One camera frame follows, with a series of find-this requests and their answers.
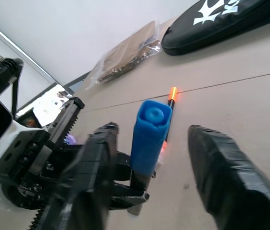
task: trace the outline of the white logo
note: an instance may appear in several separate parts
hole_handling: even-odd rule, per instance
[[[228,5],[224,5],[224,0],[219,0],[216,4],[214,4],[212,7],[208,7],[208,0],[205,0],[202,8],[199,10],[200,13],[203,14],[203,17],[201,18],[195,18],[193,25],[202,23],[204,24],[205,21],[215,21],[216,17],[221,14],[220,13],[215,13],[212,14],[216,9],[224,5],[225,11],[222,12],[222,15],[227,14],[227,13],[233,13],[233,12],[238,12],[238,3],[240,0],[230,0],[228,2]]]

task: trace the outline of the black bag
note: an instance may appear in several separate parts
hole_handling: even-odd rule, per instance
[[[200,0],[166,31],[162,47],[182,55],[270,23],[270,0]]]

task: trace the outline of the white wall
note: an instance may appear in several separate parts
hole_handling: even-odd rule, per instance
[[[0,31],[64,85],[152,20],[198,0],[0,0]]]
[[[4,58],[20,58],[13,50],[0,40],[0,55]],[[24,62],[24,68],[20,77],[19,95],[18,95],[18,108],[34,98],[51,83],[43,76],[36,72],[30,65]],[[11,109],[12,92],[9,87],[1,96],[0,100],[4,105]]]

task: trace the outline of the plastic bag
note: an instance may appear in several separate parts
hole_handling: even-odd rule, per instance
[[[86,78],[86,90],[120,77],[162,51],[159,24],[152,21],[106,53]]]

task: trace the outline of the beige tabletop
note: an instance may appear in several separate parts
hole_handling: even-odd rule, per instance
[[[110,121],[119,124],[118,150],[130,153],[136,114],[146,99],[166,103],[179,88],[164,163],[152,179],[141,215],[112,211],[108,230],[215,230],[196,190],[188,154],[188,128],[198,124],[234,138],[270,178],[270,24],[197,52],[158,54],[114,81],[76,93],[86,104],[72,134],[78,143]],[[25,215],[0,212],[20,222]],[[14,230],[10,225],[4,230]]]

